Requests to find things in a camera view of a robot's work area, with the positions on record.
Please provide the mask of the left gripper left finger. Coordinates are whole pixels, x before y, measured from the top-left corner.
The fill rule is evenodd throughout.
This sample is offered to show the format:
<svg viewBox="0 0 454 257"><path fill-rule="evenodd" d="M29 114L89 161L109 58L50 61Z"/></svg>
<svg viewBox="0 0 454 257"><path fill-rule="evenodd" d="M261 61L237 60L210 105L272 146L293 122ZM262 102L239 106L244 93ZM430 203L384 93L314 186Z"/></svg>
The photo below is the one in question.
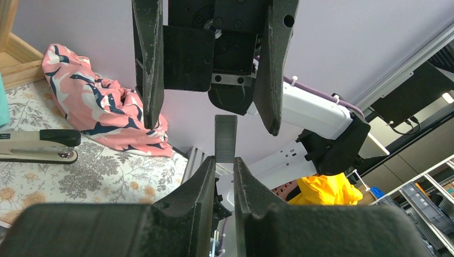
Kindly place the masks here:
<svg viewBox="0 0 454 257"><path fill-rule="evenodd" d="M8 229L1 256L208 256L215 159L154 204L46 203Z"/></svg>

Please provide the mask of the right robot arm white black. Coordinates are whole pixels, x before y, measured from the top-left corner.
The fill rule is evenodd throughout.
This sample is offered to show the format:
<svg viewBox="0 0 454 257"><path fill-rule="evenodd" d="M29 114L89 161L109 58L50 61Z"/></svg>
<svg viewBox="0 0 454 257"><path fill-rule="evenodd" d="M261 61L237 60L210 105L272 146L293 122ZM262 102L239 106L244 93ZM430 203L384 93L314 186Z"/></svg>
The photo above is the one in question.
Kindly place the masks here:
<svg viewBox="0 0 454 257"><path fill-rule="evenodd" d="M302 129L295 143L260 161L269 188L311 175L337 175L365 159L387 156L363 113L337 95L284 75L298 1L133 1L137 90L146 128L157 124L165 90L206 92L226 111L216 117L215 156L233 159L240 115L259 116L266 130Z"/></svg>

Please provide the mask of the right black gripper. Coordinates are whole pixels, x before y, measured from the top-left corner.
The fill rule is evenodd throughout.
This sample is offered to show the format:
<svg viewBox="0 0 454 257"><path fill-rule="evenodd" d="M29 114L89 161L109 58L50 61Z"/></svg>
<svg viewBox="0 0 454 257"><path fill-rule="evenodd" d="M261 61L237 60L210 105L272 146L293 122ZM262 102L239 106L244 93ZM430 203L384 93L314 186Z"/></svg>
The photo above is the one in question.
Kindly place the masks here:
<svg viewBox="0 0 454 257"><path fill-rule="evenodd" d="M132 1L137 89L144 124L157 124L164 88L206 92L217 74L250 75L262 33L253 102L278 136L282 122L283 76L298 0Z"/></svg>

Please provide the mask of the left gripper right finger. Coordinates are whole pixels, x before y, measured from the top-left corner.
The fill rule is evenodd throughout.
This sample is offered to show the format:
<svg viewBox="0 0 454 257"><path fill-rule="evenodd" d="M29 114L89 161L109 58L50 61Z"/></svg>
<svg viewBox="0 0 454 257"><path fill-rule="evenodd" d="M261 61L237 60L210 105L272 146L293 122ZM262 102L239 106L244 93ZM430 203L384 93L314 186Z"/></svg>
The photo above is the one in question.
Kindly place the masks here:
<svg viewBox="0 0 454 257"><path fill-rule="evenodd" d="M234 160L238 256L428 256L397 207L293 206Z"/></svg>

